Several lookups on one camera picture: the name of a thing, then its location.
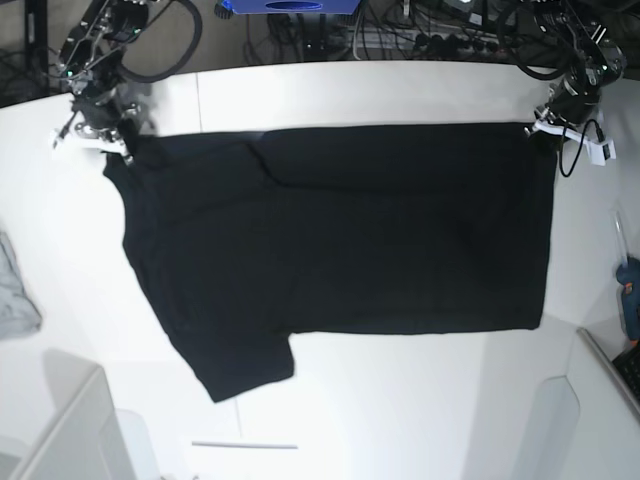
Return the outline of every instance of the black shirt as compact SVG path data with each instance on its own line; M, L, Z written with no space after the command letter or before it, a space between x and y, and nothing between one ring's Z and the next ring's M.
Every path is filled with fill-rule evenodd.
M555 157L522 125L144 138L105 175L140 286L214 401L291 376L291 333L539 325Z

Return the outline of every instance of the white tabletop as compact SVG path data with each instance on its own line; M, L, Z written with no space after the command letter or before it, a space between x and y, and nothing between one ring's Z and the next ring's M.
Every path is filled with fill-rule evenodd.
M153 85L143 102L157 134L167 136L532 121L546 94L545 84L509 66L341 62L182 75ZM67 119L69 97L0 110L0 222L44 314L40 334L0 344L0 364L22 362L19 381L38 391L29 378L41 373L44 350L99 361L117 405L150 412L163 471L181 480L186 467L175 457L174 434L293 442L314 452L307 460L317 478L390 478L401 466L398 478L505 478L537 384L566 371L571 325L617 318L613 205L622 207L629 243L640 247L634 210L640 108L633 98L640 98L640 87L632 82L605 91L604 127L616 140L618 160L602 168L583 156L572 178L557 182L540 329L414 338L299 335L292 338L296 378L215 407L171 348L127 263L122 201L100 174L101 155L50 150L49 134ZM567 147L565 158L573 152ZM15 377L0 375L0 391ZM141 383L146 397L136 393ZM13 401L17 408L20 399ZM175 413L169 433L163 409ZM36 430L47 411L26 422L6 420ZM486 442L489 434L495 442Z

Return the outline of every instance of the black t-shirt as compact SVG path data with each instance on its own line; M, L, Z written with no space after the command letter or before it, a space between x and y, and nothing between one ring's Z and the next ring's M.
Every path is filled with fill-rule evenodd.
M555 157L522 125L144 138L105 175L140 285L214 401L291 376L291 333L539 325Z

